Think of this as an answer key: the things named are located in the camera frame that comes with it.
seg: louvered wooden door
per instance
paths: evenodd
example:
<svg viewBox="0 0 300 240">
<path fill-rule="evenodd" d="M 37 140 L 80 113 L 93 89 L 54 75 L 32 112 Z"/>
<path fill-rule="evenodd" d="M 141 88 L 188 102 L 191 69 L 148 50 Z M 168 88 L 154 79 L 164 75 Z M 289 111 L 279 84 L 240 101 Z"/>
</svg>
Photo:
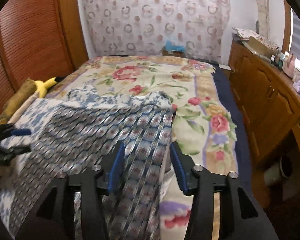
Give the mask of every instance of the louvered wooden door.
<svg viewBox="0 0 300 240">
<path fill-rule="evenodd" d="M 0 11 L 0 112 L 26 78 L 73 71 L 58 0 L 9 0 Z"/>
</svg>

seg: paper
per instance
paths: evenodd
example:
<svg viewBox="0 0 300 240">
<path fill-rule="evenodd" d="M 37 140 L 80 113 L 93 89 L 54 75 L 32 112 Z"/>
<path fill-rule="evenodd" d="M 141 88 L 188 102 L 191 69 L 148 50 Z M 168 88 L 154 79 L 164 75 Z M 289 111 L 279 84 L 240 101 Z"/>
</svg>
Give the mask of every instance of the paper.
<svg viewBox="0 0 300 240">
<path fill-rule="evenodd" d="M 219 67 L 231 71 L 231 68 L 229 66 L 227 66 L 227 65 L 221 65 L 221 64 L 219 64 Z"/>
</svg>

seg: bucket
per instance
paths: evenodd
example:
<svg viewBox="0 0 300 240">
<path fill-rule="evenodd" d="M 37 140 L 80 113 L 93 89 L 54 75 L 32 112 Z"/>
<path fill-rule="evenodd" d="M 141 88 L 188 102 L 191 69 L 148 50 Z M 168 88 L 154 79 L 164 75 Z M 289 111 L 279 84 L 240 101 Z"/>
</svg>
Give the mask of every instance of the bucket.
<svg viewBox="0 0 300 240">
<path fill-rule="evenodd" d="M 288 156 L 281 156 L 280 160 L 265 171 L 264 180 L 267 187 L 288 179 L 292 174 L 292 162 Z"/>
</svg>

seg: wall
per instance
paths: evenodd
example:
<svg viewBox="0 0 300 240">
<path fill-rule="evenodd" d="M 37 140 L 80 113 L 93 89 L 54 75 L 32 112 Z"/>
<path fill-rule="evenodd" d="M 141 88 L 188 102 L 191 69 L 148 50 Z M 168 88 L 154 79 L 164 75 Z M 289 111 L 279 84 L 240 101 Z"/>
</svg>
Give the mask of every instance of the wall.
<svg viewBox="0 0 300 240">
<path fill-rule="evenodd" d="M 284 0 L 269 0 L 270 40 L 282 48 L 285 11 Z"/>
<path fill-rule="evenodd" d="M 228 65 L 232 42 L 232 27 L 242 29 L 256 29 L 258 20 L 258 7 L 256 0 L 230 0 L 231 14 L 227 28 L 221 42 L 222 64 Z"/>
</svg>

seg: cabinet knob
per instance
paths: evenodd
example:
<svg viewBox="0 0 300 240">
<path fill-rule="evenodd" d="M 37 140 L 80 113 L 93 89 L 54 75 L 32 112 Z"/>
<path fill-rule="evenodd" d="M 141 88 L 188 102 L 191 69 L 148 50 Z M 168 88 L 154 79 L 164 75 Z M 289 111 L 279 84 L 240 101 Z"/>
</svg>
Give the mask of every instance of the cabinet knob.
<svg viewBox="0 0 300 240">
<path fill-rule="evenodd" d="M 272 98 L 274 92 L 275 92 L 275 89 L 272 89 L 272 90 L 271 90 L 271 93 L 270 93 L 270 95 L 269 95 L 269 101 L 271 100 L 271 98 Z"/>
<path fill-rule="evenodd" d="M 269 96 L 270 92 L 271 92 L 272 86 L 269 86 L 269 90 L 266 96 Z"/>
</svg>

